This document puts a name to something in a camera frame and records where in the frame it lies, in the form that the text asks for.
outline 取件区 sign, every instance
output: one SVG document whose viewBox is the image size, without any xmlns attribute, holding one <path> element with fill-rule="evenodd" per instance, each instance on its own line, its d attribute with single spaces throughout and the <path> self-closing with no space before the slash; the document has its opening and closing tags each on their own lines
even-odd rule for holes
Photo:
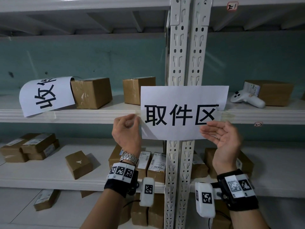
<svg viewBox="0 0 305 229">
<path fill-rule="evenodd" d="M 19 102 L 25 117 L 75 104 L 70 77 L 27 82 L 20 90 Z"/>
<path fill-rule="evenodd" d="M 229 86 L 141 87 L 142 138 L 204 139 L 199 128 L 220 120 Z"/>
</svg>

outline small cardboard box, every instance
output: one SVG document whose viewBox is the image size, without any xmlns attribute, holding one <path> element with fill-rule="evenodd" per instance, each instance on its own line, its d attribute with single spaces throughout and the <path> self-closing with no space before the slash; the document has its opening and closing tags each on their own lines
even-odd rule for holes
<svg viewBox="0 0 305 229">
<path fill-rule="evenodd" d="M 59 190 L 43 189 L 34 203 L 35 210 L 40 211 L 51 208 L 55 203 L 59 192 Z"/>
<path fill-rule="evenodd" d="M 29 157 L 30 160 L 44 160 L 47 158 L 51 153 L 53 153 L 56 149 L 59 148 L 59 140 L 56 139 L 56 141 L 48 146 L 45 150 L 38 154 L 28 154 L 27 156 Z"/>
<path fill-rule="evenodd" d="M 192 173 L 191 173 L 191 179 L 194 178 L 204 178 L 208 176 L 209 174 L 209 168 L 198 154 L 194 151 L 193 155 L 193 165 L 192 165 Z"/>
<path fill-rule="evenodd" d="M 25 154 L 38 154 L 56 141 L 54 133 L 41 133 L 25 142 L 21 148 Z"/>
<path fill-rule="evenodd" d="M 265 101 L 266 106 L 287 106 L 293 84 L 273 80 L 245 80 L 243 89 Z"/>
<path fill-rule="evenodd" d="M 141 105 L 141 86 L 155 86 L 155 77 L 123 79 L 124 102 Z"/>
<path fill-rule="evenodd" d="M 21 146 L 30 139 L 39 135 L 38 133 L 28 133 L 22 137 L 7 143 L 0 148 L 0 152 L 6 162 L 27 162 L 28 156 L 23 153 Z"/>
<path fill-rule="evenodd" d="M 154 153 L 150 166 L 147 170 L 147 177 L 155 182 L 165 183 L 166 155 Z"/>
<path fill-rule="evenodd" d="M 82 151 L 70 154 L 65 159 L 74 179 L 79 179 L 93 170 L 93 164 Z"/>
<path fill-rule="evenodd" d="M 217 178 L 216 170 L 213 167 L 213 158 L 215 154 L 216 148 L 206 148 L 204 152 L 204 159 L 203 161 L 209 168 L 209 175 L 211 178 Z M 242 152 L 239 152 L 236 166 L 238 169 L 241 169 L 242 172 L 246 173 L 249 177 L 249 174 L 251 176 L 254 168 L 253 162 Z"/>
<path fill-rule="evenodd" d="M 135 194 L 135 200 L 140 199 L 140 193 Z M 133 202 L 132 203 L 132 224 L 133 225 L 139 225 L 139 226 L 145 226 L 148 225 L 148 207 L 140 206 L 139 202 Z"/>
<path fill-rule="evenodd" d="M 121 156 L 123 154 L 123 149 L 119 144 L 116 144 L 114 150 L 112 151 L 108 162 L 109 162 L 109 169 L 111 169 L 114 163 L 120 162 Z"/>
<path fill-rule="evenodd" d="M 109 78 L 71 80 L 78 109 L 98 109 L 112 100 Z"/>
<path fill-rule="evenodd" d="M 163 229 L 164 194 L 155 194 L 153 205 L 148 209 L 148 225 Z"/>
<path fill-rule="evenodd" d="M 139 162 L 137 164 L 136 170 L 139 172 L 138 178 L 143 179 L 147 177 L 147 169 L 150 165 L 152 159 L 151 152 L 142 151 L 139 157 Z"/>
<path fill-rule="evenodd" d="M 230 217 L 229 209 L 222 200 L 215 200 L 215 210 L 220 211 L 226 216 Z M 216 212 L 216 216 L 213 219 L 212 229 L 234 229 L 232 222 L 224 217 L 222 213 Z"/>
<path fill-rule="evenodd" d="M 128 202 L 129 201 L 127 200 L 127 198 L 124 198 L 123 206 L 125 206 Z M 122 211 L 122 214 L 121 214 L 119 225 L 122 225 L 122 224 L 124 224 L 124 223 L 126 223 L 130 220 L 130 218 L 131 218 L 131 208 L 132 208 L 131 204 L 128 204 L 126 207 L 123 207 L 123 211 Z"/>
<path fill-rule="evenodd" d="M 81 192 L 81 198 L 84 198 L 95 193 L 96 191 L 80 191 L 80 192 Z"/>
</svg>

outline perforated metal post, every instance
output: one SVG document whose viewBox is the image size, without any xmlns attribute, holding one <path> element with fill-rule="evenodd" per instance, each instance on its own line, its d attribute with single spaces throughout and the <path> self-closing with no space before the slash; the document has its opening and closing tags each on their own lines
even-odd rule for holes
<svg viewBox="0 0 305 229">
<path fill-rule="evenodd" d="M 184 85 L 185 82 L 189 9 L 190 0 L 171 0 L 168 86 Z M 166 144 L 165 229 L 174 228 L 180 145 L 180 141 L 167 141 Z"/>
<path fill-rule="evenodd" d="M 189 62 L 186 85 L 201 85 L 207 32 L 210 21 L 212 0 L 194 0 L 192 28 L 189 39 Z M 184 229 L 189 192 L 195 141 L 181 143 L 180 172 L 176 206 L 176 228 Z"/>
</svg>

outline person's right hand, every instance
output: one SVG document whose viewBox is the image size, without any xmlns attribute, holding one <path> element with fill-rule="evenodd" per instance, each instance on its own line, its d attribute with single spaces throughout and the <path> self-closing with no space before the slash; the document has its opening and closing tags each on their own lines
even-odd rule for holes
<svg viewBox="0 0 305 229">
<path fill-rule="evenodd" d="M 122 149 L 139 158 L 141 136 L 139 134 L 140 117 L 129 114 L 114 119 L 112 136 Z"/>
<path fill-rule="evenodd" d="M 237 170 L 238 157 L 242 138 L 229 121 L 209 121 L 200 127 L 201 135 L 217 145 L 213 158 L 213 167 L 217 174 Z"/>
</svg>

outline wristband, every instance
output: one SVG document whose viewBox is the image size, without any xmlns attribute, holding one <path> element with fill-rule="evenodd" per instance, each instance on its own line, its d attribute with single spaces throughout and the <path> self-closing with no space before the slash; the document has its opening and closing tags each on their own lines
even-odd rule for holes
<svg viewBox="0 0 305 229">
<path fill-rule="evenodd" d="M 258 200 L 247 176 L 240 170 L 217 176 L 222 200 L 230 211 L 258 209 Z"/>
<path fill-rule="evenodd" d="M 126 194 L 134 195 L 138 187 L 138 171 L 135 166 L 124 162 L 112 165 L 104 189 L 112 189 L 125 198 Z"/>
</svg>

